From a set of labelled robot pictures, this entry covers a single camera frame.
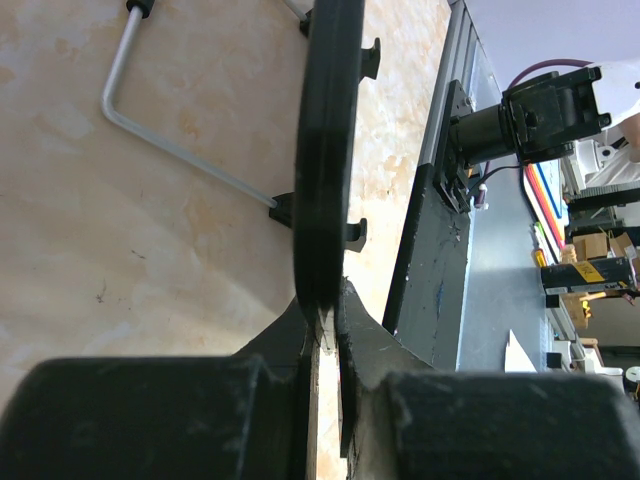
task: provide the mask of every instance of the cylindrical motor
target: cylindrical motor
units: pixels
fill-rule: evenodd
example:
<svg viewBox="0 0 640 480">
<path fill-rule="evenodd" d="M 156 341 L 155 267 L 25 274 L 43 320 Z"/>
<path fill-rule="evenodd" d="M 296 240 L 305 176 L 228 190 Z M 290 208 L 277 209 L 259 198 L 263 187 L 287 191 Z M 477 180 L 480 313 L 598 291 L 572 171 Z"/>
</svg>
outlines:
<svg viewBox="0 0 640 480">
<path fill-rule="evenodd" d="M 461 117 L 451 134 L 467 166 L 515 152 L 502 104 Z"/>
</svg>

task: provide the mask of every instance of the beige stone surface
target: beige stone surface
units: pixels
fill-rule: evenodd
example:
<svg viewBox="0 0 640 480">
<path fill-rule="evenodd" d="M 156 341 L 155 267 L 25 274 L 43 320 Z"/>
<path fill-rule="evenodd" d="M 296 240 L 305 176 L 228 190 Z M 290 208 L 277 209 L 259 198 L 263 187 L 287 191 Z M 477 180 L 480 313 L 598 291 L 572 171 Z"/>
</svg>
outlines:
<svg viewBox="0 0 640 480">
<path fill-rule="evenodd" d="M 367 3 L 382 64 L 361 84 L 350 218 L 369 237 L 345 272 L 377 320 L 448 16 L 445 0 Z M 46 358 L 232 353 L 293 296 L 291 235 L 266 207 L 103 118 L 126 18 L 123 0 L 0 2 L 0 405 Z M 280 0 L 158 0 L 118 108 L 277 195 L 305 55 Z M 319 478 L 342 478 L 337 421 L 321 422 Z"/>
</svg>

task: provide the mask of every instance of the gray floor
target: gray floor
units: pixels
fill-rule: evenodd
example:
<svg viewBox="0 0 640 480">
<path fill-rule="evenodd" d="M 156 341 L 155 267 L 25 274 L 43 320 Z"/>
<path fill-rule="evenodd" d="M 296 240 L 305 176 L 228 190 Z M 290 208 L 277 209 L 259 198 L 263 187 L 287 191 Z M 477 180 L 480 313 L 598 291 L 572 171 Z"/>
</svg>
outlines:
<svg viewBox="0 0 640 480">
<path fill-rule="evenodd" d="M 476 51 L 470 91 L 477 109 L 500 101 L 481 48 Z M 515 164 L 515 157 L 510 157 L 492 167 Z M 513 169 L 493 176 L 487 182 L 489 210 L 474 213 L 459 370 L 503 370 L 509 330 L 539 371 L 545 363 L 549 327 L 539 270 L 531 256 L 534 219 L 520 175 Z"/>
</svg>

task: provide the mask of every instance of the white sheet of paper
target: white sheet of paper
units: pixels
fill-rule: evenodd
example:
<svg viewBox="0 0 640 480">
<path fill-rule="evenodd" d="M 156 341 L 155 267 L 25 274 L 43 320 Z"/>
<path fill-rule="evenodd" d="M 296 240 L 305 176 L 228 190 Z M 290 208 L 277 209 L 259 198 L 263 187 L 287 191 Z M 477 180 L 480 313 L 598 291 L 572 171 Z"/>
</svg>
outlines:
<svg viewBox="0 0 640 480">
<path fill-rule="evenodd" d="M 509 330 L 509 340 L 504 353 L 504 371 L 507 373 L 536 373 L 536 367 L 533 366 L 518 340 L 516 340 L 513 330 Z"/>
</svg>

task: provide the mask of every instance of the yellow label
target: yellow label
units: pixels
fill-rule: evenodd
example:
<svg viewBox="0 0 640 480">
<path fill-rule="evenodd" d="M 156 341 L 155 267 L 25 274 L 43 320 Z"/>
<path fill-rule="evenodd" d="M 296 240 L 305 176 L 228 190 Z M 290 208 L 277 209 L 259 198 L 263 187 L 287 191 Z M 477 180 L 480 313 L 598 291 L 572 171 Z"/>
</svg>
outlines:
<svg viewBox="0 0 640 480">
<path fill-rule="evenodd" d="M 600 272 L 589 262 L 572 263 L 572 265 L 576 267 L 578 273 L 582 275 L 582 278 L 584 278 L 587 283 L 604 282 L 604 278 L 600 275 Z"/>
</svg>

